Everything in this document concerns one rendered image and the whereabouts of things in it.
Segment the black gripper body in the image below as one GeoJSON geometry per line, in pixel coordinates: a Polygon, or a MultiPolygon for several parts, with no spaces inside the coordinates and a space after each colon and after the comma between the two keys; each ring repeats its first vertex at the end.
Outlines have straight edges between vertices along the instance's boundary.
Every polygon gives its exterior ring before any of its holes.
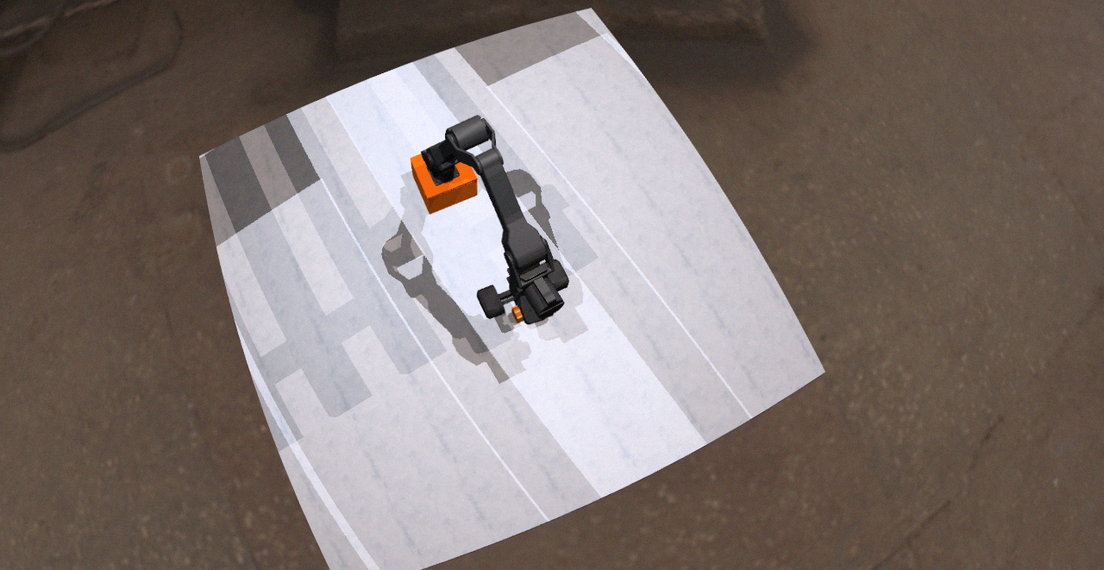
{"type": "MultiPolygon", "coordinates": [[[[555,258],[553,265],[555,265],[555,271],[550,272],[548,274],[549,282],[552,282],[552,284],[555,285],[556,291],[565,291],[565,288],[567,288],[567,283],[569,283],[567,273],[563,270],[562,264],[561,262],[559,262],[559,260],[555,258]]],[[[498,294],[496,291],[493,291],[493,285],[487,286],[486,288],[484,288],[484,291],[477,291],[476,295],[478,300],[480,300],[480,305],[485,312],[486,318],[492,319],[493,317],[501,315],[502,312],[505,312],[505,306],[502,305],[511,303],[517,292],[521,294],[521,292],[524,289],[524,287],[522,287],[521,291],[519,291],[519,286],[514,285],[514,283],[511,282],[510,270],[507,268],[507,272],[509,274],[507,278],[507,282],[509,284],[509,291],[500,292],[498,294]]]]}

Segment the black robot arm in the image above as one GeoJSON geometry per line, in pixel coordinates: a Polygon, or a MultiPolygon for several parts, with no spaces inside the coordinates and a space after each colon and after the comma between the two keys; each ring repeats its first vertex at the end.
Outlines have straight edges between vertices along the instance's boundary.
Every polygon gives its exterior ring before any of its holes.
{"type": "Polygon", "coordinates": [[[468,122],[447,128],[445,139],[421,151],[434,184],[447,184],[458,178],[457,163],[473,166],[474,171],[481,176],[486,194],[492,200],[493,211],[499,217],[505,262],[510,270],[511,282],[519,286],[519,291],[524,287],[521,294],[517,292],[514,295],[514,305],[527,325],[553,317],[564,305],[555,285],[548,278],[548,274],[555,271],[555,257],[549,251],[546,240],[539,235],[535,226],[528,224],[522,214],[505,173],[505,161],[496,148],[492,125],[481,116],[474,116],[468,122]],[[478,156],[466,151],[485,141],[492,141],[492,149],[478,156]],[[542,260],[545,262],[540,265],[542,260]]]}

